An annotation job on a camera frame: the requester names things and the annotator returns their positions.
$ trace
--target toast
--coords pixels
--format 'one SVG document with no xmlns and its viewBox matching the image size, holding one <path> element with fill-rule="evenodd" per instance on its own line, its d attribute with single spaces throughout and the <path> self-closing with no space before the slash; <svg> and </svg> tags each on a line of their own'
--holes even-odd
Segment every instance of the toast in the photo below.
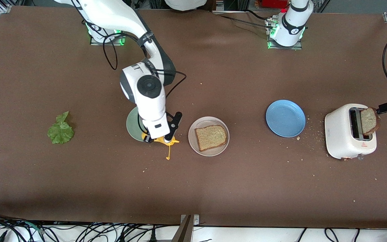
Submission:
<svg viewBox="0 0 387 242">
<path fill-rule="evenodd" d="M 227 135 L 225 129 L 220 125 L 210 125 L 195 129 L 200 152 L 220 147 L 226 144 Z"/>
<path fill-rule="evenodd" d="M 364 135 L 371 135 L 380 128 L 380 117 L 374 108 L 361 111 L 361 127 Z"/>
</svg>

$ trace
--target green lettuce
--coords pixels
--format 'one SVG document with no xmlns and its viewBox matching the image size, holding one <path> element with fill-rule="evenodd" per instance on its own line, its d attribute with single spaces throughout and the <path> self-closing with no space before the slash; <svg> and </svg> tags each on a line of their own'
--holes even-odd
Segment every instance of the green lettuce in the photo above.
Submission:
<svg viewBox="0 0 387 242">
<path fill-rule="evenodd" d="M 47 136 L 52 140 L 52 144 L 66 143 L 74 136 L 73 129 L 65 122 L 67 116 L 68 111 L 58 115 L 56 117 L 56 123 L 47 131 Z"/>
</svg>

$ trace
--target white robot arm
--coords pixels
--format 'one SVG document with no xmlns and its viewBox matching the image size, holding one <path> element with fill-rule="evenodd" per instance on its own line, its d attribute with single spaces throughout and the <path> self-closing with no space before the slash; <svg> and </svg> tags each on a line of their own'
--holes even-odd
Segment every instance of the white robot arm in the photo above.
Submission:
<svg viewBox="0 0 387 242">
<path fill-rule="evenodd" d="M 313 12 L 311 0 L 292 0 L 287 12 L 277 15 L 278 26 L 271 32 L 273 38 L 281 46 L 293 46 L 302 37 L 305 23 Z"/>
<path fill-rule="evenodd" d="M 150 57 L 124 68 L 120 86 L 126 98 L 137 104 L 150 138 L 165 136 L 166 142 L 171 141 L 174 132 L 170 132 L 167 121 L 163 87 L 174 80 L 175 67 L 140 15 L 122 0 L 55 1 L 75 6 L 89 22 L 89 33 L 98 42 L 110 40 L 106 36 L 113 34 L 114 37 L 115 30 L 130 32 L 138 38 L 137 44 L 144 46 Z"/>
</svg>

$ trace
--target yellow object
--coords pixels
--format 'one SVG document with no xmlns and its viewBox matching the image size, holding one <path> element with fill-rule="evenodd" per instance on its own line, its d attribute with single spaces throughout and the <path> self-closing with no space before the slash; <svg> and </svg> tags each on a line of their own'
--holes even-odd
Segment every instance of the yellow object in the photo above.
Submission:
<svg viewBox="0 0 387 242">
<path fill-rule="evenodd" d="M 145 137 L 146 137 L 146 134 L 142 133 L 141 134 L 141 138 L 144 140 Z M 154 142 L 159 142 L 159 143 L 165 144 L 165 145 L 167 145 L 169 147 L 169 149 L 168 149 L 168 156 L 166 157 L 167 160 L 169 160 L 169 153 L 171 152 L 171 146 L 173 144 L 175 144 L 175 143 L 180 143 L 180 141 L 176 140 L 174 137 L 171 139 L 170 142 L 166 143 L 164 141 L 164 136 L 155 139 Z"/>
</svg>

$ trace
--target slice of bread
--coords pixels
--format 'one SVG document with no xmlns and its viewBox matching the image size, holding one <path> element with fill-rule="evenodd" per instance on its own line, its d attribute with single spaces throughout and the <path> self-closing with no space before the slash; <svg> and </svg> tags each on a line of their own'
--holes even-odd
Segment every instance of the slice of bread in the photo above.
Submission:
<svg viewBox="0 0 387 242">
<path fill-rule="evenodd" d="M 371 135 L 380 128 L 380 117 L 374 108 L 361 111 L 361 126 L 364 135 Z"/>
<path fill-rule="evenodd" d="M 200 152 L 220 147 L 226 144 L 227 135 L 225 129 L 220 125 L 210 125 L 195 129 Z"/>
</svg>

